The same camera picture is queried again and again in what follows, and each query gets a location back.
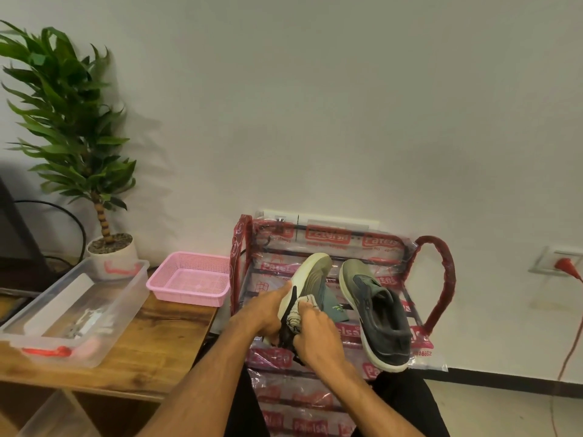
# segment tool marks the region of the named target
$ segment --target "shoe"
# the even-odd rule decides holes
[[[326,276],[331,269],[330,256],[326,253],[315,253],[309,256],[291,277],[291,289],[281,301],[278,312],[278,318],[281,320],[278,344],[280,348],[286,348],[295,354],[293,347],[295,333],[288,326],[288,316],[295,301],[303,296],[312,296],[318,308],[323,309]]]
[[[358,259],[342,264],[339,281],[342,294],[360,316],[360,338],[368,359],[383,371],[404,371],[412,335],[399,295],[379,284]]]

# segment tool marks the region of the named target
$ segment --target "potted plant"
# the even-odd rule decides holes
[[[128,138],[113,135],[123,110],[115,111],[101,99],[101,89],[108,86],[101,77],[109,63],[109,52],[100,55],[91,45],[94,56],[80,59],[69,37],[55,28],[44,28],[35,36],[2,22],[9,30],[0,32],[0,56],[25,66],[11,64],[4,67],[4,73],[28,87],[23,92],[2,83],[27,108],[10,101],[8,106],[24,120],[21,126],[47,143],[38,145],[18,138],[9,150],[22,151],[41,161],[30,170],[45,180],[41,184],[45,193],[58,192],[71,197],[71,202],[92,202],[101,236],[87,245],[87,251],[101,259],[102,274],[112,274],[108,268],[116,268],[116,258],[137,259],[133,237],[112,234],[105,214],[119,207],[127,210],[117,195],[134,187],[136,161],[120,157]]]

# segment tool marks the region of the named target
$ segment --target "soil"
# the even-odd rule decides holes
[[[87,249],[90,253],[95,255],[104,255],[106,253],[114,253],[116,251],[126,248],[132,243],[133,237],[127,233],[116,233],[113,235],[114,243],[106,244],[103,238],[93,241],[89,244]]]

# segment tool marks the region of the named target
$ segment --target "floor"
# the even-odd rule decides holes
[[[452,437],[553,437],[549,397],[427,381]],[[559,437],[583,435],[583,400],[555,399]]]

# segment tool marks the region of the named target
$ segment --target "pink plastic basket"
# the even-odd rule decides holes
[[[229,293],[229,258],[172,253],[146,286],[161,301],[220,307]]]

